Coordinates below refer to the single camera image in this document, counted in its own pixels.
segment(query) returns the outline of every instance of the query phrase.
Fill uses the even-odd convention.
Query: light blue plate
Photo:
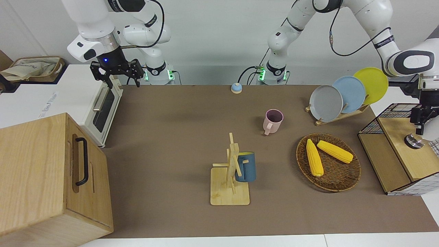
[[[358,110],[366,97],[366,90],[361,81],[353,76],[344,76],[333,84],[343,97],[343,104],[348,104],[342,113],[351,113]]]

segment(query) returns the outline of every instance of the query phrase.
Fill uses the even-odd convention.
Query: cable connector
[[[334,36],[332,36],[332,31],[329,31],[329,44],[331,47],[334,46]]]

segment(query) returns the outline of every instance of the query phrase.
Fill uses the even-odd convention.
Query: oven window
[[[102,133],[105,123],[107,122],[108,115],[110,114],[111,107],[114,102],[114,94],[110,90],[105,98],[102,110],[94,115],[93,125],[96,126],[97,130]]]

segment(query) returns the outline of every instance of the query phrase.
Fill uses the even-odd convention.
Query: white wall
[[[293,0],[160,2],[173,34],[161,48],[167,61],[181,72],[184,83],[230,84],[244,68],[259,64],[267,49],[268,35],[282,23]],[[423,41],[439,24],[437,0],[393,0],[392,5],[391,26],[400,49]],[[0,7],[0,49],[13,60],[48,54],[79,63],[66,51],[78,33],[60,0],[0,0]],[[332,53],[328,30],[334,14],[316,14],[290,46],[290,83],[327,84],[363,67],[380,67],[372,45],[347,58]],[[128,13],[110,16],[119,30],[137,23]],[[351,52],[368,41],[348,9],[340,11],[333,33],[335,49],[340,53]],[[129,60],[139,55],[136,49],[126,51]],[[207,71],[212,72],[210,78],[204,76]]]

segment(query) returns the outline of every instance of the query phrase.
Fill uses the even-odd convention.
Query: oven door
[[[105,146],[108,131],[113,121],[114,114],[120,101],[121,91],[118,85],[112,89],[106,85],[101,88],[91,114],[86,121],[86,132],[96,141],[99,147]]]

